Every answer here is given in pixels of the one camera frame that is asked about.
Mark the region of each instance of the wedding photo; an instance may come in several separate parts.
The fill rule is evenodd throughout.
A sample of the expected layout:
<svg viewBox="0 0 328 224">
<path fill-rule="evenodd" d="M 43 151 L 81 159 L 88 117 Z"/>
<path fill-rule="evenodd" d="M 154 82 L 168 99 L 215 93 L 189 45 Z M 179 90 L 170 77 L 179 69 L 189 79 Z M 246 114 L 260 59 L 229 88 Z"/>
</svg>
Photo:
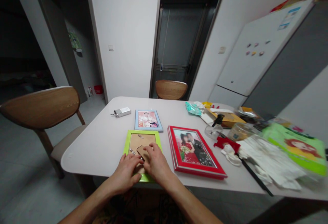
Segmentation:
<svg viewBox="0 0 328 224">
<path fill-rule="evenodd" d="M 154 111 L 138 111 L 138 127 L 157 128 L 158 121 Z"/>
<path fill-rule="evenodd" d="M 183 162 L 214 167 L 214 163 L 196 132 L 173 129 Z"/>
</svg>

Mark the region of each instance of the hand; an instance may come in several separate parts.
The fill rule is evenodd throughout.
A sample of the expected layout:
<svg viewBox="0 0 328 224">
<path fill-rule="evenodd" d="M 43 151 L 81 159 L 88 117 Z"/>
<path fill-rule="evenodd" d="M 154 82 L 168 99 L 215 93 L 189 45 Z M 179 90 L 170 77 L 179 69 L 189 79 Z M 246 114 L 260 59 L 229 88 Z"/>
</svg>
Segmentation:
<svg viewBox="0 0 328 224">
<path fill-rule="evenodd" d="M 165 189 L 165 187 L 170 184 L 171 179 L 175 177 L 167 164 L 165 156 L 155 143 L 145 146 L 144 150 L 148 152 L 150 158 L 149 163 L 144 163 L 144 169 Z"/>
<path fill-rule="evenodd" d="M 140 158 L 140 155 L 125 155 L 124 153 L 113 175 L 99 187 L 103 194 L 111 196 L 122 194 L 138 183 L 141 174 L 135 174 L 134 176 L 132 174 L 139 163 L 144 163 Z"/>
</svg>

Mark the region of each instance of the bottle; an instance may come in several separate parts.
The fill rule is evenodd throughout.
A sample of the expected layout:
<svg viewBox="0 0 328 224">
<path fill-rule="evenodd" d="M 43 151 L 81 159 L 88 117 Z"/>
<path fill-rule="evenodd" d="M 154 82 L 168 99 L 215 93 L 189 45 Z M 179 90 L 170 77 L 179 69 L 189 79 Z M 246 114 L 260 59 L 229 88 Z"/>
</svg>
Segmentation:
<svg viewBox="0 0 328 224">
<path fill-rule="evenodd" d="M 218 117 L 215 119 L 212 126 L 207 125 L 205 128 L 206 136 L 210 137 L 211 139 L 216 140 L 220 135 L 220 132 L 223 132 L 223 127 L 221 126 L 223 122 L 223 114 L 218 114 Z"/>
<path fill-rule="evenodd" d="M 89 96 L 93 96 L 93 91 L 92 91 L 92 88 L 90 86 L 88 86 L 88 94 Z"/>
</svg>

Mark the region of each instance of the tile floor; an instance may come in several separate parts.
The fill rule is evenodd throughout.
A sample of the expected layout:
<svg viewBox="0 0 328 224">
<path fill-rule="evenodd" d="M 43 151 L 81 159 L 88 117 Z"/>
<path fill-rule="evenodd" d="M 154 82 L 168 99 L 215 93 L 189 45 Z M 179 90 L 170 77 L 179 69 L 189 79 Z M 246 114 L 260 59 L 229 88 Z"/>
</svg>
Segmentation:
<svg viewBox="0 0 328 224">
<path fill-rule="evenodd" d="M 104 106 L 100 96 L 81 104 L 85 122 L 90 123 Z M 75 115 L 47 133 L 55 145 L 79 125 Z M 279 200 L 196 187 L 191 190 L 223 223 L 247 223 Z M 0 115 L 0 223 L 57 223 L 82 201 L 71 174 L 66 173 L 62 180 L 57 178 L 36 134 Z M 327 220 L 327 212 L 320 212 L 297 223 L 319 224 Z"/>
</svg>

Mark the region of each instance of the white table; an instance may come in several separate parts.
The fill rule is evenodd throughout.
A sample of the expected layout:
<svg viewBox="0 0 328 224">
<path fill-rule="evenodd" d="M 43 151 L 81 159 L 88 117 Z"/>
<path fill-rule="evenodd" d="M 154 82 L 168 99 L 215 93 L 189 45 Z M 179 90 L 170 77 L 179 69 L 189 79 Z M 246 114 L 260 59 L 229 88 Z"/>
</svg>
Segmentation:
<svg viewBox="0 0 328 224">
<path fill-rule="evenodd" d="M 115 118 L 110 114 L 115 109 L 129 107 L 131 115 Z M 221 104 L 220 108 L 231 109 Z M 198 116 L 187 112 L 185 101 L 148 99 L 136 97 L 116 97 L 100 112 L 80 136 L 64 153 L 61 165 L 65 171 L 77 174 L 96 176 L 111 176 L 123 154 L 128 130 L 134 130 L 135 110 L 155 109 L 162 123 L 164 132 L 160 133 L 162 150 L 173 171 L 172 156 L 168 141 L 167 127 L 179 126 L 198 129 L 218 162 L 228 175 L 225 180 L 215 180 L 206 177 L 175 172 L 180 181 L 186 186 L 205 187 L 238 192 L 267 194 L 256 183 L 243 167 L 231 165 L 219 148 L 214 147 L 214 140 L 204 134 L 205 122 Z M 315 189 L 303 188 L 301 191 L 278 189 L 275 185 L 268 187 L 273 195 L 296 197 L 315 200 L 328 200 L 328 179 L 326 178 Z"/>
</svg>

